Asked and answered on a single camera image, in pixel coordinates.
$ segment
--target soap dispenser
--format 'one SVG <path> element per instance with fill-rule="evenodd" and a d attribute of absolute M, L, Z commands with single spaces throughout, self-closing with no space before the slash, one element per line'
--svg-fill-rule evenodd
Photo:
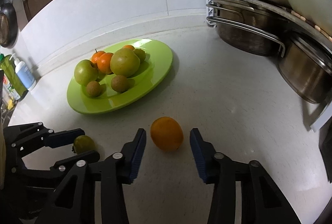
<path fill-rule="evenodd" d="M 16 54 L 14 53 L 9 60 L 14 59 L 14 64 L 15 64 L 15 72 L 17 74 L 17 76 L 19 77 L 19 79 L 21 80 L 21 82 L 23 83 L 23 85 L 29 90 L 31 91 L 35 85 L 36 85 L 36 80 L 34 78 L 34 76 L 32 75 L 32 73 L 30 72 L 30 70 L 28 69 L 26 63 L 24 63 L 23 61 L 20 61 Z"/>

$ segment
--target countertop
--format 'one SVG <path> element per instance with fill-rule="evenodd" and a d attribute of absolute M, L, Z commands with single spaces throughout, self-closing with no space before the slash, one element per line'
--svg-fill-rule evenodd
<path fill-rule="evenodd" d="M 97 143 L 102 159 L 144 128 L 147 144 L 138 178 L 123 187 L 131 224 L 207 222 L 213 185 L 205 185 L 196 170 L 189 144 L 189 132 L 195 127 L 231 159 L 258 160 L 301 222 L 312 224 L 332 196 L 318 149 L 319 135 L 306 127 L 315 106 L 286 84 L 276 60 L 231 47 L 208 27 L 145 37 L 166 43 L 174 54 L 169 74 L 145 97 L 103 115 L 72 110 L 66 100 L 67 85 L 77 62 L 89 54 L 43 76 L 17 105 L 10 125 L 41 121 L 55 131 L 82 128 Z M 184 132 L 184 143 L 175 152 L 160 151 L 150 138 L 150 126 L 161 116 L 177 120 Z M 71 146 L 42 148 L 24 162 L 30 169 L 49 169 L 72 155 Z M 100 223 L 99 203 L 96 199 L 96 223 Z"/>

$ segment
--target oval plate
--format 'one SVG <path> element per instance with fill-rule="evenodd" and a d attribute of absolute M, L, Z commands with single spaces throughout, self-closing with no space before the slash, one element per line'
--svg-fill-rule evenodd
<path fill-rule="evenodd" d="M 105 75 L 103 79 L 97 80 L 102 85 L 102 94 L 92 98 L 87 95 L 85 87 L 79 85 L 73 77 L 68 85 L 67 101 L 74 111 L 100 114 L 120 109 L 146 95 L 165 78 L 173 61 L 172 51 L 165 43 L 153 39 L 132 39 L 107 47 L 104 51 L 115 53 L 129 44 L 146 52 L 145 61 L 128 78 L 130 89 L 122 94 L 115 92 L 111 88 L 111 80 L 115 74 Z"/>

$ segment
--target bottle label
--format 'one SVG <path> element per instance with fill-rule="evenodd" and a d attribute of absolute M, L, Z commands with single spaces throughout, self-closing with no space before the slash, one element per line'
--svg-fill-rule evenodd
<path fill-rule="evenodd" d="M 12 84 L 9 82 L 6 75 L 3 76 L 3 84 L 7 88 L 8 92 L 14 97 L 14 99 L 19 100 L 21 97 L 15 90 L 15 88 L 12 86 Z"/>
<path fill-rule="evenodd" d="M 17 76 L 25 86 L 25 88 L 29 89 L 34 83 L 34 77 L 31 74 L 30 70 L 27 66 L 22 67 L 18 72 Z"/>

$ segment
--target orange fruit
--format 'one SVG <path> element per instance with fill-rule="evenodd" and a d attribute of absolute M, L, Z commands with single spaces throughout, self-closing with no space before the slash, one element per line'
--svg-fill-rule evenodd
<path fill-rule="evenodd" d="M 113 54 L 112 53 L 104 53 L 102 54 L 98 61 L 97 61 L 97 66 L 100 72 L 105 73 L 105 74 L 111 74 L 111 58 Z"/>
<path fill-rule="evenodd" d="M 125 45 L 122 48 L 129 48 L 131 50 L 135 50 L 135 47 L 133 45 Z"/>
<path fill-rule="evenodd" d="M 91 62 L 94 64 L 97 64 L 99 57 L 104 54 L 105 52 L 103 50 L 97 51 L 93 54 L 91 57 Z"/>
<path fill-rule="evenodd" d="M 177 121 L 170 117 L 155 120 L 150 129 L 151 139 L 163 151 L 175 151 L 183 142 L 183 132 Z"/>

